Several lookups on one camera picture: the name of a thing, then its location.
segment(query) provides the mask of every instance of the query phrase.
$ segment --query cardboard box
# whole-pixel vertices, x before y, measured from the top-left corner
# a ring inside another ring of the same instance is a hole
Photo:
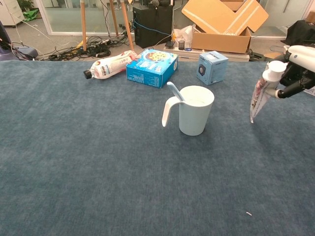
[[[197,78],[206,85],[220,82],[224,79],[228,58],[213,51],[199,55]]]
[[[251,43],[251,32],[246,28],[241,35],[215,33],[192,33],[191,47],[194,49],[214,50],[227,53],[245,54]]]
[[[277,57],[279,57],[281,55],[283,55],[283,53],[279,53],[279,52],[273,52],[273,53],[266,53],[266,54],[264,54],[264,56],[266,58],[270,58],[270,59],[275,59],[275,58],[277,58]]]
[[[315,23],[315,11],[310,11],[305,21]]]
[[[245,1],[236,12],[220,0],[189,0],[182,13],[206,33],[232,35],[240,35],[246,27],[255,32],[268,18],[256,0]]]
[[[244,0],[220,0],[232,11],[237,11],[244,3]]]
[[[126,66],[127,79],[161,88],[177,69],[174,53],[147,49]]]

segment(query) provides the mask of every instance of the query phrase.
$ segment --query floor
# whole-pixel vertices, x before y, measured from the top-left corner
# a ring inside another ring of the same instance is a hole
[[[17,28],[6,27],[6,31],[12,42],[20,42],[20,38],[25,45],[36,48],[40,54],[46,54],[55,49],[63,49],[67,47],[74,47],[82,41],[81,36],[52,36],[48,35],[47,30],[45,28],[44,22],[42,19],[36,19],[29,22],[34,28],[26,25],[25,23],[18,24]],[[251,40],[250,48],[257,53],[265,54],[272,51],[282,51],[282,47],[284,46],[279,40],[262,40],[257,39],[255,37]],[[162,50],[164,48],[164,44],[157,45],[155,47],[157,50]],[[143,51],[137,45],[134,45],[134,49],[136,53],[140,53]],[[129,50],[129,46],[123,45],[118,48],[111,48],[111,55],[115,56],[120,54],[123,51]],[[82,59],[82,60],[95,60],[92,58]]]
[[[276,37],[286,37],[281,28],[276,26],[261,26],[256,32],[252,33],[253,36],[276,36]]]

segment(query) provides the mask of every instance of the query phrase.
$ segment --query plastic bottle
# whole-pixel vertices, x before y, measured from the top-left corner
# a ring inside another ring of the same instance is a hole
[[[254,123],[253,119],[266,104],[272,93],[275,94],[275,88],[278,86],[286,66],[287,63],[278,60],[267,63],[266,69],[262,73],[261,78],[257,81],[254,92],[252,93],[250,108],[251,123]]]
[[[126,65],[137,57],[134,51],[125,51],[118,56],[97,60],[89,70],[83,73],[86,79],[107,79],[121,71],[126,70]]]

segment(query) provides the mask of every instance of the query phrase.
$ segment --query small blue box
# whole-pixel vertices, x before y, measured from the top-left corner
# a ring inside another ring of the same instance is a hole
[[[127,79],[161,88],[177,69],[177,63],[177,54],[147,49],[127,65]]]
[[[227,57],[216,51],[200,54],[197,77],[206,85],[222,81],[227,61]]]

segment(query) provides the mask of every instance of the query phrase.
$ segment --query black computer tower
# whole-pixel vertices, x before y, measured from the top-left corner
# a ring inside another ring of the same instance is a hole
[[[172,33],[172,16],[173,6],[159,6],[157,9],[134,6],[133,20],[136,45],[141,48],[154,46],[165,37],[160,43],[169,41],[171,36],[167,37],[167,35]]]

